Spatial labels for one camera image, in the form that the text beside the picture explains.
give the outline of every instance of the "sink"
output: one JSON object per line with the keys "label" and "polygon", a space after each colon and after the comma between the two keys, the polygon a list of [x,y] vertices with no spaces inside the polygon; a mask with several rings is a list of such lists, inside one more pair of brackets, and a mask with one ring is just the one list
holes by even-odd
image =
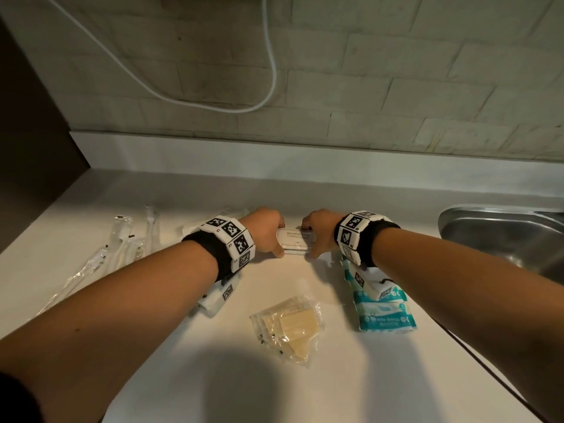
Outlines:
{"label": "sink", "polygon": [[564,285],[564,213],[454,207],[439,216],[443,239]]}

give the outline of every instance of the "person's left arm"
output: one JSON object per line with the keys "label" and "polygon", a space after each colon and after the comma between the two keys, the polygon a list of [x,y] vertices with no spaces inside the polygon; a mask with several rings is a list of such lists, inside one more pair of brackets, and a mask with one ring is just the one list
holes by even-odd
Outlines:
{"label": "person's left arm", "polygon": [[[257,251],[284,255],[277,211],[261,208],[240,221]],[[0,372],[35,396],[46,423],[97,422],[217,276],[215,258],[194,241],[145,257],[0,340]]]}

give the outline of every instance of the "person's left hand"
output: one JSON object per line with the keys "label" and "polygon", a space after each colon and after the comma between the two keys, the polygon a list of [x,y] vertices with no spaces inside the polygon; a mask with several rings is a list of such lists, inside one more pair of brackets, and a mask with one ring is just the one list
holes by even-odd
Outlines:
{"label": "person's left hand", "polygon": [[260,207],[239,221],[249,229],[257,251],[272,252],[277,258],[284,256],[284,249],[278,243],[276,231],[284,228],[286,224],[278,211]]}

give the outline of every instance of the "hand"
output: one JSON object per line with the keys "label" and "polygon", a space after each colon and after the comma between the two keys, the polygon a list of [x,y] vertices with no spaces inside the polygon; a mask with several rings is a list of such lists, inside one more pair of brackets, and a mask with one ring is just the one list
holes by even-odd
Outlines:
{"label": "hand", "polygon": [[313,230],[315,243],[311,249],[310,256],[317,258],[325,252],[339,249],[335,243],[335,227],[344,217],[343,214],[320,209],[307,215],[302,221],[302,230]]}
{"label": "hand", "polygon": [[286,224],[278,211],[260,207],[239,221],[249,229],[257,251],[272,252],[277,258],[284,256],[284,249],[278,243],[276,231],[284,228]]}

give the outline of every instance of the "person's right arm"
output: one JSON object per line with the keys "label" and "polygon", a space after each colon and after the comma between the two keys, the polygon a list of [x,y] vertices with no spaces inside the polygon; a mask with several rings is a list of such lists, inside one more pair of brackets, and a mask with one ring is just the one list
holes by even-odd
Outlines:
{"label": "person's right arm", "polygon": [[[316,211],[311,256],[338,249],[343,214]],[[564,286],[471,248],[399,228],[372,244],[373,262],[431,317],[493,362],[554,422],[564,421]]]}

